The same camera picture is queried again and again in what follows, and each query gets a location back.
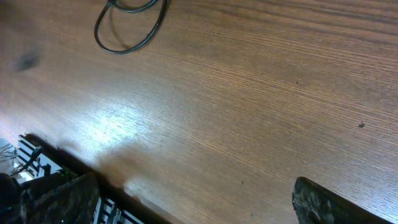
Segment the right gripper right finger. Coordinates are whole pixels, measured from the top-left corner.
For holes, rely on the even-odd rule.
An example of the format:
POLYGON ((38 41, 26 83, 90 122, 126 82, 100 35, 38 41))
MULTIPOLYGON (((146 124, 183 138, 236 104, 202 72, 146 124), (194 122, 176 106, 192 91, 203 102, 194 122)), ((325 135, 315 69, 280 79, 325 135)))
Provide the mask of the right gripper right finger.
POLYGON ((392 224, 306 177, 295 181, 292 206, 299 224, 392 224))

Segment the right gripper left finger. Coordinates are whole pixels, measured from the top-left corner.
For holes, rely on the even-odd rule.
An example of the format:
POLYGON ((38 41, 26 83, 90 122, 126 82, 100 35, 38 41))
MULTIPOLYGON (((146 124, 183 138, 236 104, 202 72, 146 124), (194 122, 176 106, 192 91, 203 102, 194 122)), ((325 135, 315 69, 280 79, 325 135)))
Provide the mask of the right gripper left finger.
POLYGON ((99 196, 91 173, 51 174, 23 185, 19 216, 22 223, 90 223, 99 196))

